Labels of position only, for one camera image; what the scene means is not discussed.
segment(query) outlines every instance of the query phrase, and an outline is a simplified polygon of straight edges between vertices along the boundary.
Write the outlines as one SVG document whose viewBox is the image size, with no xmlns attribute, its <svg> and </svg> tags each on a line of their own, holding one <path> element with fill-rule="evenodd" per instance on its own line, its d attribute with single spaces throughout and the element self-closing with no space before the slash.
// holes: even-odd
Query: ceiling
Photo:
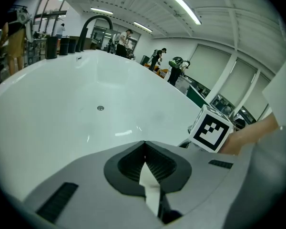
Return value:
<svg viewBox="0 0 286 229">
<path fill-rule="evenodd" d="M 113 12 L 113 22 L 136 21 L 153 38 L 199 38 L 242 51 L 276 73 L 286 59 L 278 13 L 268 0 L 184 0 L 199 16 L 196 25 L 175 0 L 67 0 L 78 12 L 90 7 Z M 148 33 L 136 27 L 136 31 Z"/>
</svg>

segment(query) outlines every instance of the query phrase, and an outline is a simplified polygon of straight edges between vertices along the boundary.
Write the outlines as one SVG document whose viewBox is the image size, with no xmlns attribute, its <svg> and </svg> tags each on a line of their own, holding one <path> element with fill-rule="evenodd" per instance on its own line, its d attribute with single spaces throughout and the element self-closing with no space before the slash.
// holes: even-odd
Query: bag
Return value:
<svg viewBox="0 0 286 229">
<path fill-rule="evenodd" d="M 171 67 L 178 69 L 183 63 L 183 59 L 181 57 L 174 57 L 172 60 L 168 62 Z"/>
<path fill-rule="evenodd" d="M 8 12 L 7 18 L 9 25 L 20 25 L 19 27 L 15 27 L 18 28 L 17 31 L 25 27 L 28 41 L 33 42 L 31 18 L 26 7 L 18 5 L 12 6 L 11 10 Z"/>
<path fill-rule="evenodd" d="M 117 45 L 119 43 L 120 35 L 121 35 L 121 33 L 116 33 L 116 34 L 113 35 L 112 41 L 113 41 L 114 45 Z"/>
</svg>

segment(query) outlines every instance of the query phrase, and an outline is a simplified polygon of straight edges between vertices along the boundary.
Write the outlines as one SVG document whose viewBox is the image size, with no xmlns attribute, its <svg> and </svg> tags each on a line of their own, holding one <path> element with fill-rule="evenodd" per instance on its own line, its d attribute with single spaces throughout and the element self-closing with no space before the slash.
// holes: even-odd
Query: white bathtub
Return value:
<svg viewBox="0 0 286 229">
<path fill-rule="evenodd" d="M 199 111 L 134 61 L 102 51 L 43 60 L 0 85 L 0 185 L 23 200 L 81 156 L 139 140 L 178 145 Z"/>
</svg>

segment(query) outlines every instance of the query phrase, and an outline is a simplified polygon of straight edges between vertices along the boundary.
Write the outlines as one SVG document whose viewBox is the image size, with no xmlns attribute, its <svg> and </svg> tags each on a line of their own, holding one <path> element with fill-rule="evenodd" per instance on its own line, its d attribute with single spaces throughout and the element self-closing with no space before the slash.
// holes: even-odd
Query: black faucet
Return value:
<svg viewBox="0 0 286 229">
<path fill-rule="evenodd" d="M 85 44 L 85 38 L 86 38 L 86 35 L 87 35 L 87 31 L 88 31 L 88 28 L 87 28 L 87 25 L 94 19 L 96 18 L 103 18 L 105 20 L 108 21 L 109 23 L 109 29 L 112 30 L 113 29 L 113 25 L 112 25 L 112 22 L 111 20 L 105 16 L 105 15 L 95 15 L 95 16 L 92 16 L 91 18 L 89 18 L 86 23 L 84 24 L 84 26 L 82 27 L 82 31 L 81 31 L 81 35 L 80 35 L 80 38 L 78 39 L 78 42 L 77 42 L 77 45 L 76 45 L 76 49 L 75 51 L 76 52 L 81 52 L 81 51 L 84 51 L 84 44 Z"/>
</svg>

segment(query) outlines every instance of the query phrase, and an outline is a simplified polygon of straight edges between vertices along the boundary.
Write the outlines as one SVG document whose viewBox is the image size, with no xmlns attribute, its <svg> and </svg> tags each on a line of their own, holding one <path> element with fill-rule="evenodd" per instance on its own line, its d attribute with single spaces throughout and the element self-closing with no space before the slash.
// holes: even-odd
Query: black rubber pad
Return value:
<svg viewBox="0 0 286 229">
<path fill-rule="evenodd" d="M 65 182 L 36 213 L 47 221 L 54 223 L 77 188 L 78 185 Z"/>
<path fill-rule="evenodd" d="M 219 166 L 222 168 L 226 168 L 226 169 L 231 169 L 232 168 L 232 163 L 228 163 L 228 162 L 224 162 L 224 161 L 220 161 L 220 160 L 216 160 L 216 159 L 212 159 L 209 164 L 214 165 L 214 166 Z"/>
</svg>

